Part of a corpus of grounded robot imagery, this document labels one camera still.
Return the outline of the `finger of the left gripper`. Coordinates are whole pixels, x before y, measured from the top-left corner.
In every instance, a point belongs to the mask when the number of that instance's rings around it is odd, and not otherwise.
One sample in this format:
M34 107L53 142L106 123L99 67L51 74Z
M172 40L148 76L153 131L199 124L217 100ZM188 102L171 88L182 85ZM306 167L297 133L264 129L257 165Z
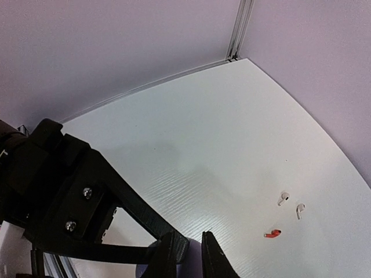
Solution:
M174 253L177 262L182 262L190 241L160 216L134 189L114 170L98 152L92 151L90 162L94 163L97 180L102 182L123 208L142 228L162 243L168 233L174 235Z

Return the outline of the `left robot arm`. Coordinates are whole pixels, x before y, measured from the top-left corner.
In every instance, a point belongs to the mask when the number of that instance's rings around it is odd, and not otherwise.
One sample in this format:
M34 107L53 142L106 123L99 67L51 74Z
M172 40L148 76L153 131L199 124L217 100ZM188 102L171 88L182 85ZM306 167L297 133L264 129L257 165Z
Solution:
M46 253L147 265L147 277L176 277L189 240L159 215L104 156L42 120L26 136L1 123L1 221L19 226L32 244L31 276L44 277ZM102 242L116 209L154 239L149 247Z

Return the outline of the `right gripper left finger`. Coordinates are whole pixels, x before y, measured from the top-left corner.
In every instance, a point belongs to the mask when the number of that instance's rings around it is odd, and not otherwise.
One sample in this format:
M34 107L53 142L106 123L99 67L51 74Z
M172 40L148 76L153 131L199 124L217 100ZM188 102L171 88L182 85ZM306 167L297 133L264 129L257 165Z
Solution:
M177 277L175 243L174 232L167 233L162 238L160 245L143 273L143 277Z

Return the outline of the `purple charging case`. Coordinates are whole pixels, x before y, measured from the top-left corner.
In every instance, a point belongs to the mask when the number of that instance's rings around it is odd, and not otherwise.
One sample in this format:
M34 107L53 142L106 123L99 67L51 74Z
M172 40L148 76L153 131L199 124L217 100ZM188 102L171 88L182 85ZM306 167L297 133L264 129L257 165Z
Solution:
M184 277L184 278L202 278L202 251L201 243L189 239L190 244L187 250L187 255L181 264L176 265L176 273L165 273L160 271L158 274L153 274L150 277Z

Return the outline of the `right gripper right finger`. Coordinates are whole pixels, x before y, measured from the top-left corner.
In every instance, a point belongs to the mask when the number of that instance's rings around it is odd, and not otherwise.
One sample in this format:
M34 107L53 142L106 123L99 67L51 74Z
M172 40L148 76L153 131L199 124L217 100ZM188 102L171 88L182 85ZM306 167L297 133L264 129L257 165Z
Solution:
M206 278L239 278L210 231L202 233L202 273Z

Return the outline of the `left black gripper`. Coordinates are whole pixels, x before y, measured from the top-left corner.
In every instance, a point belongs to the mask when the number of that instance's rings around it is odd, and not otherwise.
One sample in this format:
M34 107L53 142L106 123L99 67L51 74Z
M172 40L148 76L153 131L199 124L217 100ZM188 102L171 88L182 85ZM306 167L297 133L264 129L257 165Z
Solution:
M45 119L30 136L1 123L1 220L46 253L148 264L157 247L103 244L116 198L97 180L89 144Z

